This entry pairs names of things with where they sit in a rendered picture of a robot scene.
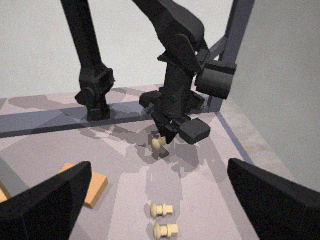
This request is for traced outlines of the small grey chest of drawers with wooden top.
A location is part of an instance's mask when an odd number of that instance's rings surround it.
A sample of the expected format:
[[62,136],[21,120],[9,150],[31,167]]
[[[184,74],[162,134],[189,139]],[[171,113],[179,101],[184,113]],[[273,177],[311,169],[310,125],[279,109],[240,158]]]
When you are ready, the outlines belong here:
[[0,158],[0,203],[28,188],[10,166]]

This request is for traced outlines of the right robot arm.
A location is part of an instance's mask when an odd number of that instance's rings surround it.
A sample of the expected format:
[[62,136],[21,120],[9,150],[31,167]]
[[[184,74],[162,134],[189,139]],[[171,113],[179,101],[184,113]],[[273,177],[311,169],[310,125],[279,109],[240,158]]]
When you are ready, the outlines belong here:
[[[88,122],[110,119],[105,94],[115,79],[112,68],[102,63],[88,0],[60,1],[81,65],[78,78],[81,91],[74,98],[86,106]],[[173,0],[132,1],[151,21],[166,49],[157,57],[158,61],[167,63],[164,85],[187,91],[194,72],[198,72],[195,91],[226,100],[237,64],[209,59],[211,53],[204,39],[202,21]]]

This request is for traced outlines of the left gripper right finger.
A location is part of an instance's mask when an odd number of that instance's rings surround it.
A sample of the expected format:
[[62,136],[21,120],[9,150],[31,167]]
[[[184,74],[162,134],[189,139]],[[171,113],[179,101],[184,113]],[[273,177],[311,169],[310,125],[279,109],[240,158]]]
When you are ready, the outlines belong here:
[[260,240],[320,240],[320,192],[237,158],[227,174]]

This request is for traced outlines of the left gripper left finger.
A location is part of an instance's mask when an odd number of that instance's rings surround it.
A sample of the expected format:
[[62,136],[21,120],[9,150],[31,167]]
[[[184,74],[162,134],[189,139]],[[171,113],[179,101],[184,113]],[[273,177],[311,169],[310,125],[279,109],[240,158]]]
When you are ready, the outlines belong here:
[[0,240],[68,240],[92,170],[82,161],[0,203]]

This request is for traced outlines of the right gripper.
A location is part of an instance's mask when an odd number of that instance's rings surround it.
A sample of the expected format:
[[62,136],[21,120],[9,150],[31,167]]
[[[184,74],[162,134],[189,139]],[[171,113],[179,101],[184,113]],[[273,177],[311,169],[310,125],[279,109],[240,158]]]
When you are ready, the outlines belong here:
[[177,133],[191,145],[207,138],[210,134],[211,129],[208,124],[197,117],[191,119],[184,114],[188,97],[193,95],[190,89],[177,91],[163,85],[159,87],[159,91],[145,92],[139,97],[139,104],[144,108],[149,107],[149,103],[155,105],[151,116],[160,136],[165,136],[166,144],[171,143]]

